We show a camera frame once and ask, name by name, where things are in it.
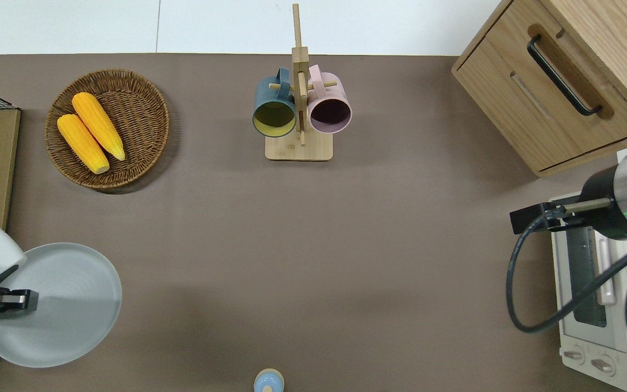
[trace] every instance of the woven basket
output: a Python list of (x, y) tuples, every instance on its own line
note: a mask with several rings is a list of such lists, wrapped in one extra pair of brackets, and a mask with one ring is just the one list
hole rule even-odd
[[(75, 112), (72, 97), (82, 91), (97, 97), (125, 149), (124, 161), (104, 151), (110, 169), (102, 174), (91, 172), (57, 129), (59, 117)], [(168, 137), (164, 97), (149, 80), (129, 70), (99, 70), (80, 77), (57, 96), (45, 122), (45, 144), (54, 165), (71, 181), (92, 189), (112, 189), (137, 180), (157, 162)]]

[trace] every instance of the blue mug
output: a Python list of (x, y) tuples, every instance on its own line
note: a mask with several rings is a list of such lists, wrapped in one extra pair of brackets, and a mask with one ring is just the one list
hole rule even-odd
[[(270, 84), (278, 84), (272, 89)], [(285, 136), (294, 129), (296, 109), (289, 84), (289, 70), (280, 68), (277, 76), (268, 76), (256, 87), (253, 126), (267, 137)]]

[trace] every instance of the white plate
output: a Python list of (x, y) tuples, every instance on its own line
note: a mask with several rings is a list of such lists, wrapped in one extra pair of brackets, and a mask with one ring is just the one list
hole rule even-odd
[(39, 246), (26, 256), (2, 287), (38, 292), (38, 309), (0, 314), (0, 357), (29, 368), (78, 359), (105, 338), (118, 317), (118, 273), (105, 256), (76, 243)]

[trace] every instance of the pink mug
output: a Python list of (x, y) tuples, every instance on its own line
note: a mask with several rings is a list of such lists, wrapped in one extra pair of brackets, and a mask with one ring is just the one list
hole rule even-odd
[[(309, 84), (313, 85), (313, 90), (308, 92), (309, 101), (306, 107), (311, 126), (323, 133), (343, 131), (350, 124), (353, 112), (340, 78), (330, 72), (321, 72), (318, 64), (309, 67), (309, 72)], [(336, 85), (325, 87), (324, 82), (336, 82)]]

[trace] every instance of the mug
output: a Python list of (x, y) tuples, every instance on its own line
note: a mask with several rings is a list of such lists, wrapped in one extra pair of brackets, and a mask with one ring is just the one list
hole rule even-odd
[[(279, 84), (271, 89), (271, 83)], [(296, 124), (294, 95), (290, 90), (289, 70), (280, 68), (277, 76), (268, 76), (256, 87), (253, 126), (267, 137), (285, 136)]]
[[(353, 116), (350, 102), (340, 78), (330, 72), (321, 72), (318, 64), (309, 67), (313, 91), (309, 91), (309, 111), (311, 126), (318, 132), (336, 133), (343, 131)], [(323, 86), (324, 82), (336, 82), (331, 87)]]

